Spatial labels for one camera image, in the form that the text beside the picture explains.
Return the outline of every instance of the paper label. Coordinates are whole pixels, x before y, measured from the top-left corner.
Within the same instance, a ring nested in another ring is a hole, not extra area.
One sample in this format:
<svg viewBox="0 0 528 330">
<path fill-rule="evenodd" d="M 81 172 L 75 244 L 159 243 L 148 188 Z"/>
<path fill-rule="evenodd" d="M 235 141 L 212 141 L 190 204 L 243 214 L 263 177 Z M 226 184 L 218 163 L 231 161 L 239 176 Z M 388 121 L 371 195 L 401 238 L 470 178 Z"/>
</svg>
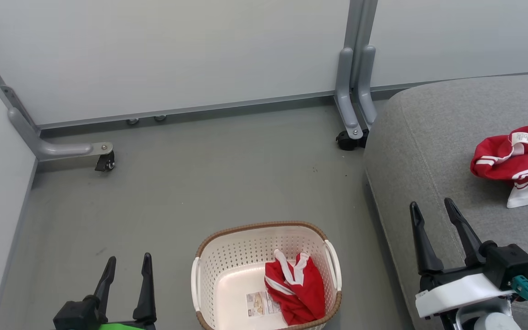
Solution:
<svg viewBox="0 0 528 330">
<path fill-rule="evenodd" d="M 246 295 L 248 317 L 262 317 L 264 315 L 281 313 L 281 306 L 272 300 L 266 291 Z"/>
<path fill-rule="evenodd" d="M 517 143 L 528 144 L 528 133 L 515 132 L 511 138 L 513 146 Z"/>
</svg>

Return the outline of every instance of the gray cushion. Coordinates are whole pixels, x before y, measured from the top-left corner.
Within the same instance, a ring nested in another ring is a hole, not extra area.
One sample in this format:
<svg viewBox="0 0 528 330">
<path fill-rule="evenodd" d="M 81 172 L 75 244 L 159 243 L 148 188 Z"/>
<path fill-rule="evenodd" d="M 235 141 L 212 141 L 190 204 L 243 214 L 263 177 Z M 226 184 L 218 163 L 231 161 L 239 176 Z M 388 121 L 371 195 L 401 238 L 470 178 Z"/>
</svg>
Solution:
<svg viewBox="0 0 528 330">
<path fill-rule="evenodd" d="M 528 75 L 483 77 L 411 88 L 391 98 L 371 130 L 365 167 L 390 252 L 417 330 L 442 328 L 419 319 L 419 275 L 409 203 L 417 201 L 427 234 L 446 268 L 463 266 L 463 249 L 449 222 L 451 197 L 482 241 L 516 243 L 528 252 L 528 206 L 507 209 L 511 186 L 470 172 L 476 145 L 528 125 Z M 528 304 L 513 304 L 528 330 Z"/>
</svg>

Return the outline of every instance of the gray floor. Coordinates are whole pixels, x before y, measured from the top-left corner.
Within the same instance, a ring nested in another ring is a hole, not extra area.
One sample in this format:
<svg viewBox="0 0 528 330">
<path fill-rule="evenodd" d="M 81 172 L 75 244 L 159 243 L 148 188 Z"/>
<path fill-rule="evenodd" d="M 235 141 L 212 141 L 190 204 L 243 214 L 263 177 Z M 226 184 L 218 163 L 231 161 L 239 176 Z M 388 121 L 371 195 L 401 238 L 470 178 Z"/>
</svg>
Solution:
<svg viewBox="0 0 528 330">
<path fill-rule="evenodd" d="M 117 164 L 38 173 L 0 308 L 0 327 L 53 328 L 117 257 L 107 315 L 130 319 L 153 255 L 158 329 L 201 328 L 189 289 L 201 241 L 262 221 L 319 226 L 337 249 L 343 302 L 327 329 L 411 329 L 362 171 L 331 104 L 56 138 L 109 140 Z"/>
</svg>

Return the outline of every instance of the red cloth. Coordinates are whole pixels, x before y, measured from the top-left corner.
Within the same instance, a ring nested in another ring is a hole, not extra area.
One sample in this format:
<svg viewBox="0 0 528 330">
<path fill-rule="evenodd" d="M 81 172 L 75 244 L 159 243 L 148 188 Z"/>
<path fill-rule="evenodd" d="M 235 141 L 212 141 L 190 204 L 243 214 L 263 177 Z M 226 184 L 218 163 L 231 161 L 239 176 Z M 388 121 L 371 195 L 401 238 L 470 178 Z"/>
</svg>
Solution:
<svg viewBox="0 0 528 330">
<path fill-rule="evenodd" d="M 507 207 L 528 205 L 528 126 L 483 140 L 470 169 L 479 177 L 513 182 Z"/>
<path fill-rule="evenodd" d="M 264 268 L 266 288 L 280 303 L 282 316 L 288 325 L 304 324 L 325 317 L 325 288 L 323 278 L 313 259 L 299 253 L 293 267 L 279 250 L 276 261 Z"/>
</svg>

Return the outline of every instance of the white plastic basket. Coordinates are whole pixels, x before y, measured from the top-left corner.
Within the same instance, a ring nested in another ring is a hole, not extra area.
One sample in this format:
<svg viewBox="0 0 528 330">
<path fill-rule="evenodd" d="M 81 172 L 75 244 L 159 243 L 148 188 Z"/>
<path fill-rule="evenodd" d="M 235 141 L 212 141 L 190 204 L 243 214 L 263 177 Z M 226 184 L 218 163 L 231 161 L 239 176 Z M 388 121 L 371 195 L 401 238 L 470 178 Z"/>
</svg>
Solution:
<svg viewBox="0 0 528 330">
<path fill-rule="evenodd" d="M 264 264 L 280 249 L 294 261 L 310 255 L 325 286 L 325 317 L 287 326 L 280 313 L 248 317 L 246 295 L 266 291 Z M 320 330 L 339 309 L 341 269 L 333 245 L 316 226 L 304 222 L 254 224 L 216 232 L 197 251 L 191 270 L 192 301 L 206 330 Z"/>
</svg>

